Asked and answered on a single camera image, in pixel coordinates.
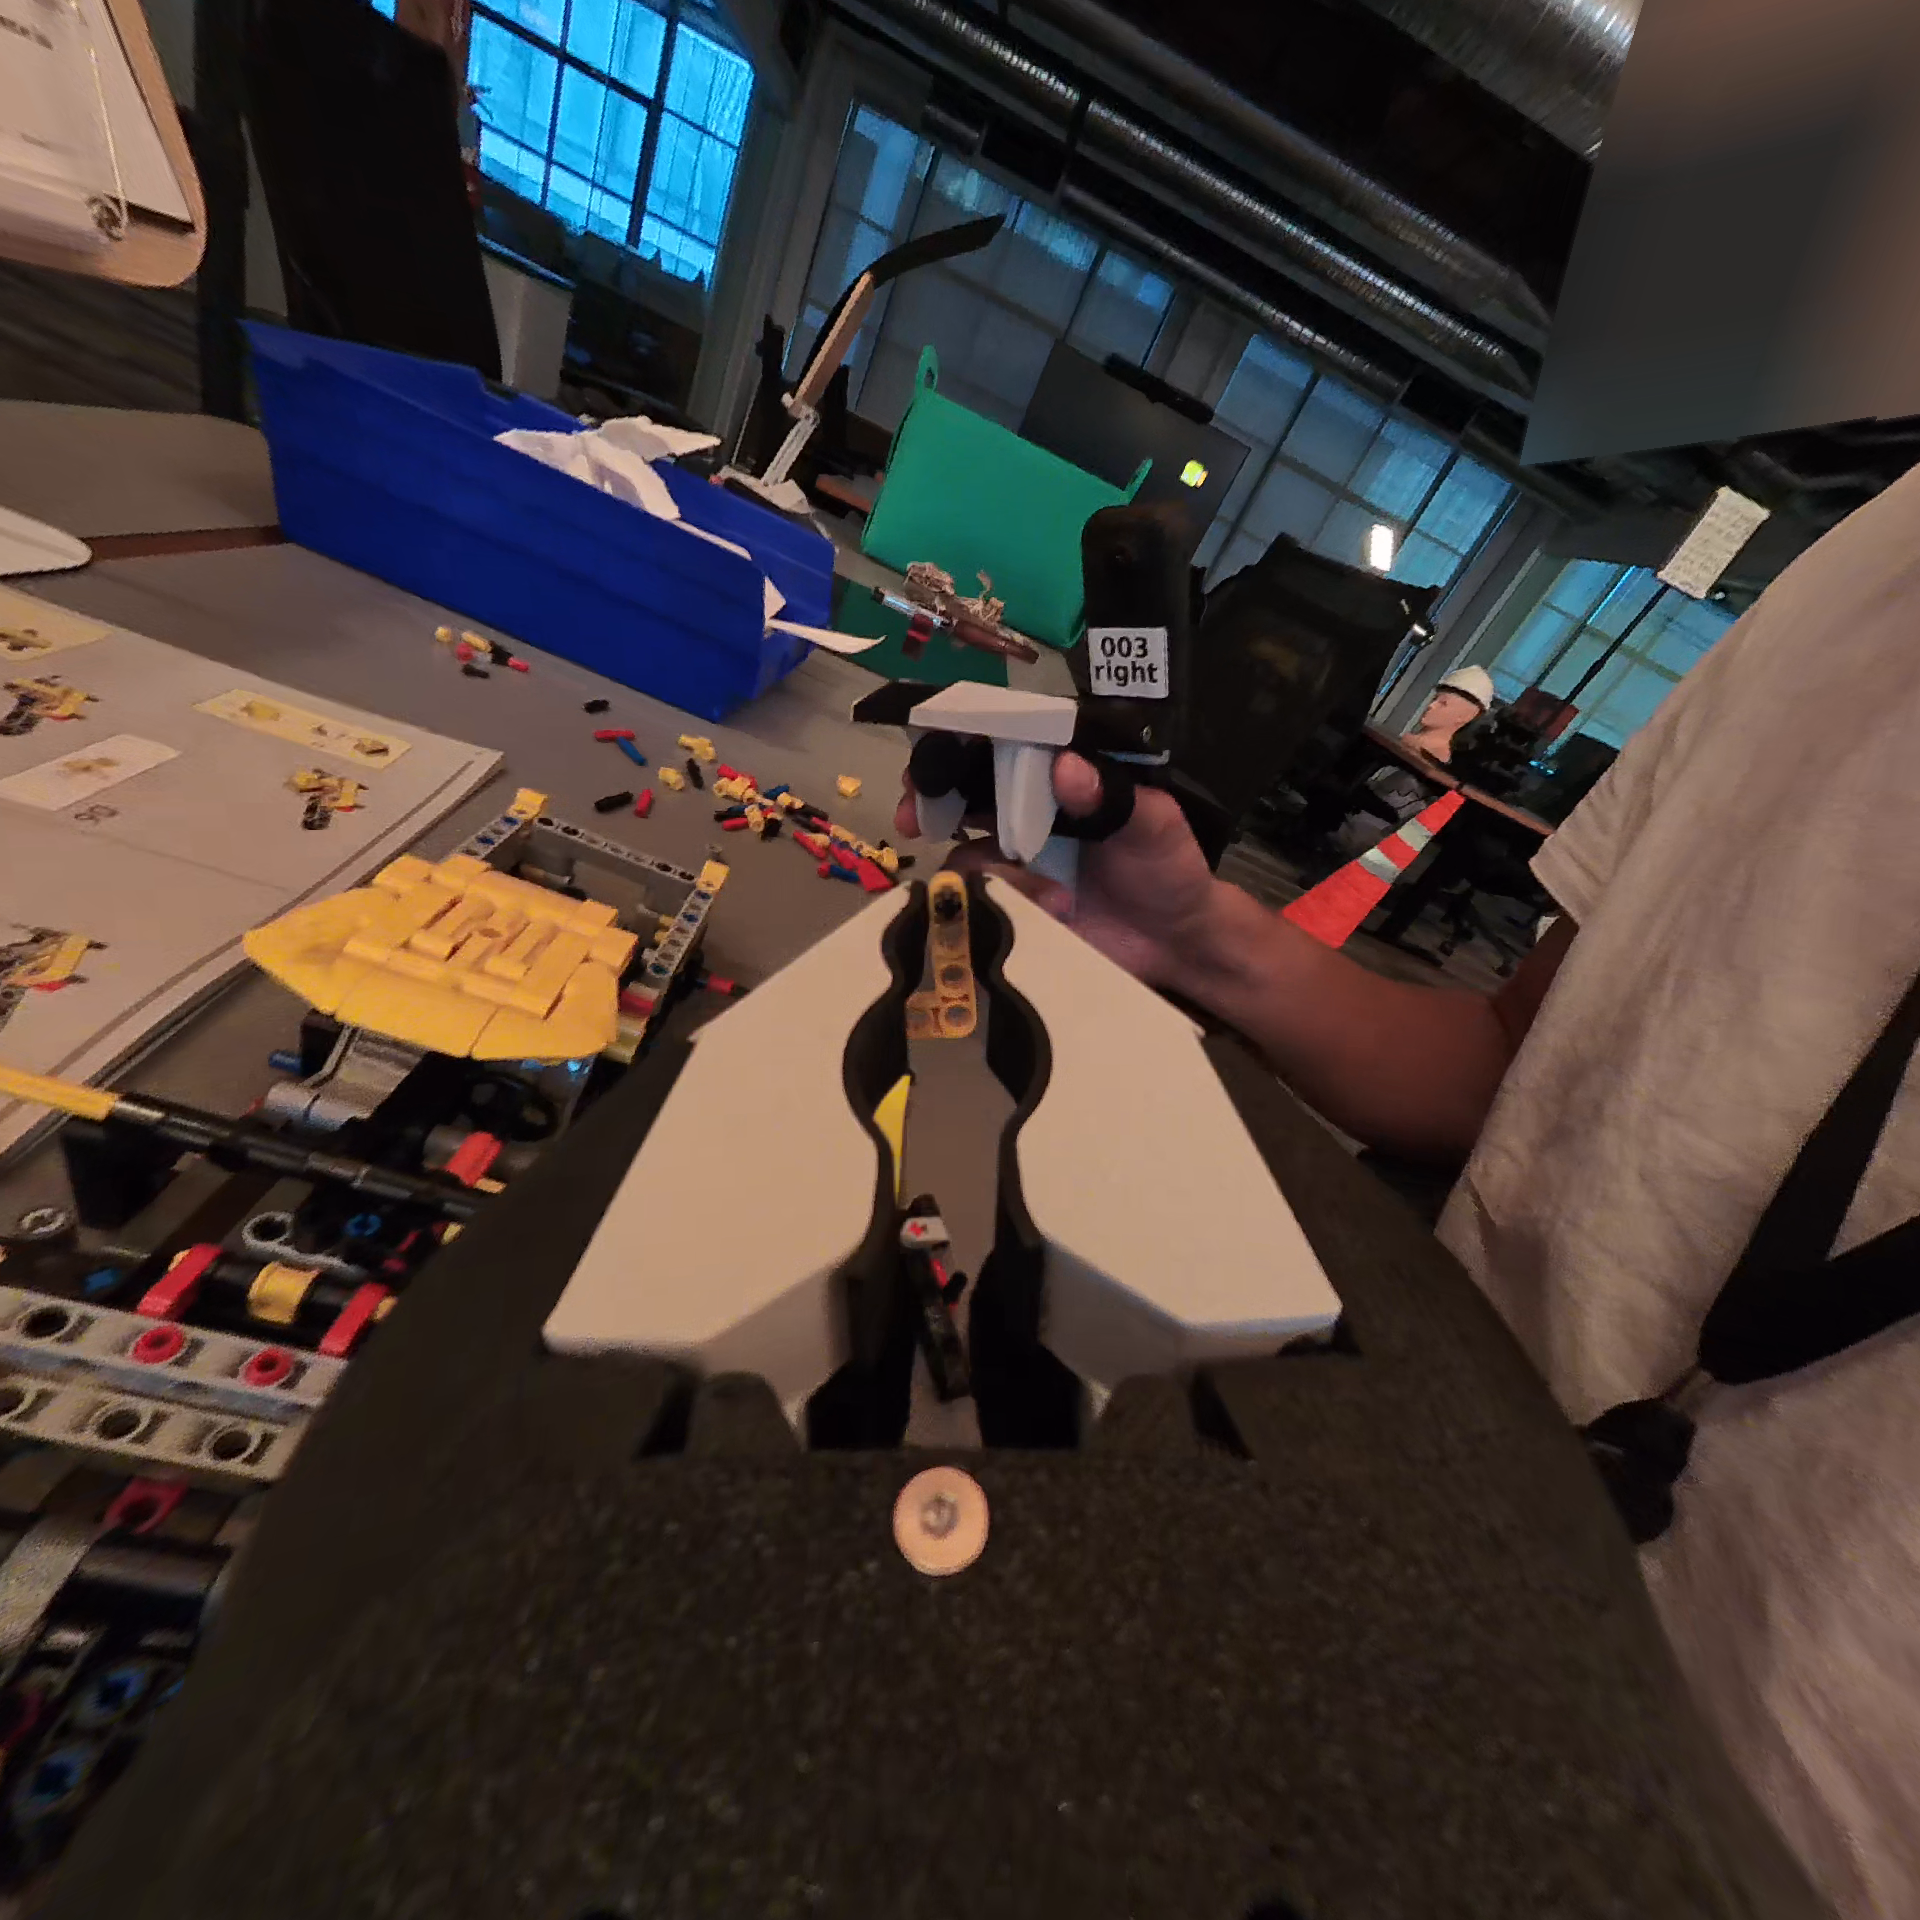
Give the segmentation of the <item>black monitor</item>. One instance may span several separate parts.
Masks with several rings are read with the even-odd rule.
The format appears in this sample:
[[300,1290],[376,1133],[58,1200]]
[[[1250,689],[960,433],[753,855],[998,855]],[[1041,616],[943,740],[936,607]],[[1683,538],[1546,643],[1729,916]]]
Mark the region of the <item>black monitor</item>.
[[371,4],[243,4],[288,324],[499,374],[443,52]]

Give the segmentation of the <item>open instruction booklet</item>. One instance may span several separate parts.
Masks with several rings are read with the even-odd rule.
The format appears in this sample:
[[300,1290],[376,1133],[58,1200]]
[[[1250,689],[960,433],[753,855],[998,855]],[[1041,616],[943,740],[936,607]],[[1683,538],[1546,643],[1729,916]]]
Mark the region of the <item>open instruction booklet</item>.
[[108,1085],[499,753],[2,587],[2,1065]]

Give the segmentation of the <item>black office chair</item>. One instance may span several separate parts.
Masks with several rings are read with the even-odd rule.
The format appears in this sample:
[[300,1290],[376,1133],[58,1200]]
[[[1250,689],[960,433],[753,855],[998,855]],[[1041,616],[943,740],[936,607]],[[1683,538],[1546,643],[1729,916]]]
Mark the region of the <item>black office chair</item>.
[[1392,655],[1430,637],[1440,599],[1289,536],[1205,592],[1174,774],[1213,870],[1261,801],[1327,774],[1359,738]]

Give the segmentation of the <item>black toy beam with holes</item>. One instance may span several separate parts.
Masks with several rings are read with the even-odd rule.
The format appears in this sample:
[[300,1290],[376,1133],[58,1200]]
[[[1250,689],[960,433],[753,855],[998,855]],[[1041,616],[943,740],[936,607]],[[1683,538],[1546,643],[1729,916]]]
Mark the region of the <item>black toy beam with holes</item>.
[[[899,1250],[899,1254],[901,1254],[901,1274],[906,1274],[912,1306],[918,1309],[918,1344],[923,1356],[923,1369],[930,1375],[933,1396],[940,1403],[963,1402],[972,1395],[972,1369],[971,1369],[971,1356],[966,1356],[966,1340],[957,1323],[957,1309],[963,1306],[966,1293],[957,1306],[943,1306],[933,1284],[930,1284],[926,1256],[916,1256],[906,1250]],[[943,1250],[940,1261],[957,1267],[954,1245]]]

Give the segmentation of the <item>white t-shirt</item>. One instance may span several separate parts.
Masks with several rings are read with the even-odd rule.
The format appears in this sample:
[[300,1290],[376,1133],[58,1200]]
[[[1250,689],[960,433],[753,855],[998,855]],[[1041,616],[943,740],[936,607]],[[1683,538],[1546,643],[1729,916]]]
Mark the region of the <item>white t-shirt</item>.
[[[1918,474],[1806,547],[1535,855],[1574,927],[1440,1236],[1590,1422],[1716,1297],[1918,985]],[[1642,1575],[1835,1917],[1918,1917],[1918,1316],[1683,1396]]]

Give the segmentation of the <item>partly built yellow toy car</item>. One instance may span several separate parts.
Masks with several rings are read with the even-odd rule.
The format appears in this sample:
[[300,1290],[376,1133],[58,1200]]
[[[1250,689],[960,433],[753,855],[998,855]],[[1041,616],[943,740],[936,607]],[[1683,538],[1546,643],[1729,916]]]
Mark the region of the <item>partly built yellow toy car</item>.
[[350,1359],[699,981],[724,879],[525,791],[247,932],[303,1019],[246,1116],[2,1074],[68,1174],[2,1229],[6,1913],[181,1690]]

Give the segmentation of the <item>grey desk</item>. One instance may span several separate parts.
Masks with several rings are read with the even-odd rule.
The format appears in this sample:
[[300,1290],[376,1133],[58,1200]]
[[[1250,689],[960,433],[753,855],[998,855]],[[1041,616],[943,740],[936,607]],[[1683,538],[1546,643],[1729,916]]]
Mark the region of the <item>grey desk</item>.
[[906,740],[859,728],[852,701],[874,676],[852,658],[807,655],[774,692],[705,726],[586,665],[520,646],[528,670],[468,679],[433,643],[461,616],[293,542],[268,542],[268,449],[258,430],[182,411],[114,411],[2,403],[2,505],[96,547],[96,560],[39,583],[39,599],[167,639],[228,665],[227,687],[284,682],[346,710],[499,753],[494,777],[414,840],[443,855],[494,821],[517,791],[548,798],[555,815],[697,870],[709,848],[733,879],[709,920],[709,970],[741,985],[776,973],[861,903],[859,887],[815,879],[789,836],[753,842],[711,822],[714,801],[661,791],[653,812],[597,812],[643,774],[602,728],[631,728],[661,757],[684,730],[719,757],[803,794],[872,842],[896,842],[923,874],[936,855],[891,822]]

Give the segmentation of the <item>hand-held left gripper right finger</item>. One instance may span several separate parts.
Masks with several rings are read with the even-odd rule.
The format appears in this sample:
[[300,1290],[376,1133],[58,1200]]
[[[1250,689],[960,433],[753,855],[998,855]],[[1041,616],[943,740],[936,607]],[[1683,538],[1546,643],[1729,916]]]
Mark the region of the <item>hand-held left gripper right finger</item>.
[[1004,879],[998,976],[1048,1042],[1016,1122],[1041,1340],[1085,1380],[1324,1340],[1338,1297],[1184,1013]]

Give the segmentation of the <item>small yellow angled beam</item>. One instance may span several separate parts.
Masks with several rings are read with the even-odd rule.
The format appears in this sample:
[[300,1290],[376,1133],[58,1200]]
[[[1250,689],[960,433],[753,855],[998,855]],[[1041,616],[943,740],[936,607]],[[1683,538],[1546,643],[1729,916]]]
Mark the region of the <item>small yellow angled beam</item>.
[[906,1001],[906,1034],[912,1042],[972,1039],[980,1001],[972,973],[972,925],[966,879],[936,873],[926,882],[926,985]]

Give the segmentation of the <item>hanging white paper sheet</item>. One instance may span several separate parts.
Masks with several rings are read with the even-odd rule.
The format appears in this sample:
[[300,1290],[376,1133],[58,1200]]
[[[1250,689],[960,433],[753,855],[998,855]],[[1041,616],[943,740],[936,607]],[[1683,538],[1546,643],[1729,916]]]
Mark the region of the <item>hanging white paper sheet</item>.
[[1673,555],[1656,569],[1656,581],[1695,600],[1716,599],[1722,578],[1767,519],[1769,510],[1759,498],[1733,487],[1717,487]]

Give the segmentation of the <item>crumpled white papers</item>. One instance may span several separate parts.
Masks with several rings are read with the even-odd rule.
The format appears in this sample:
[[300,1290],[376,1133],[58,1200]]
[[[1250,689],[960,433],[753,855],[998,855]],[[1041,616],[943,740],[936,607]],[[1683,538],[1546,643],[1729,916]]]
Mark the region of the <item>crumpled white papers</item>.
[[723,446],[719,433],[705,433],[699,429],[664,423],[648,413],[634,418],[610,418],[603,423],[586,423],[583,430],[536,430],[536,429],[510,429],[494,439],[522,456],[534,456],[544,466],[555,466],[596,492],[608,492],[627,498],[640,511],[676,527],[686,538],[701,538],[733,553],[761,570],[761,610],[765,610],[765,632],[801,637],[813,646],[824,646],[840,655],[861,655],[874,650],[874,637],[847,637],[831,628],[811,628],[788,614],[788,599],[774,583],[765,560],[751,555],[747,544],[733,542],[719,532],[699,527],[667,487],[667,470],[684,453],[705,453]]

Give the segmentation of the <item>green upright panel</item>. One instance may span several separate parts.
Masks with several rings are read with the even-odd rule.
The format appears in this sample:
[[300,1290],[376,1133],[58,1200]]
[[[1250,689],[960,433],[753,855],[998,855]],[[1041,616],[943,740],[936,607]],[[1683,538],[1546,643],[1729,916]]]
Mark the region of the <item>green upright panel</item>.
[[912,404],[864,519],[861,553],[896,570],[936,564],[960,587],[988,578],[1008,625],[1052,650],[1085,632],[1085,521],[1135,498],[994,418],[940,396],[940,355],[923,345]]

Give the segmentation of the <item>blue storage bin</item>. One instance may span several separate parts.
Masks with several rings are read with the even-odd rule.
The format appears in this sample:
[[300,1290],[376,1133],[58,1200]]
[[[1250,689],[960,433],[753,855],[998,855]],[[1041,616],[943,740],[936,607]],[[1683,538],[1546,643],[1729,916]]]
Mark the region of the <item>blue storage bin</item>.
[[[510,637],[723,722],[807,643],[765,632],[757,564],[494,445],[583,430],[468,367],[246,324],[284,532]],[[788,614],[831,628],[835,547],[684,466],[676,503],[751,547]]]

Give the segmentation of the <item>person's right hand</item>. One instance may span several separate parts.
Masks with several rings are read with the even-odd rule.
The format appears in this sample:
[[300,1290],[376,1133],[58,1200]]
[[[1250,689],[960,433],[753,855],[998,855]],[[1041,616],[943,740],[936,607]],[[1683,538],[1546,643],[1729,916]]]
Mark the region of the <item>person's right hand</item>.
[[1123,825],[1073,845],[1068,882],[1004,860],[988,833],[960,840],[946,870],[1006,882],[1139,982],[1179,988],[1214,903],[1214,874],[1179,802],[1135,784]]

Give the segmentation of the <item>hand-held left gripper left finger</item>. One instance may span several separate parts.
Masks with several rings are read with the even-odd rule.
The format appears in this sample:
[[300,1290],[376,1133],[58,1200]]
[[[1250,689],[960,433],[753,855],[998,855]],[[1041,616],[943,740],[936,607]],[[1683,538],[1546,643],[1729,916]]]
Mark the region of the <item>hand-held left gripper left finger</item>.
[[850,1359],[833,1276],[874,1215],[882,1150],[847,1090],[856,1023],[891,988],[872,898],[690,1042],[560,1303],[555,1356],[640,1356],[768,1380],[788,1416]]

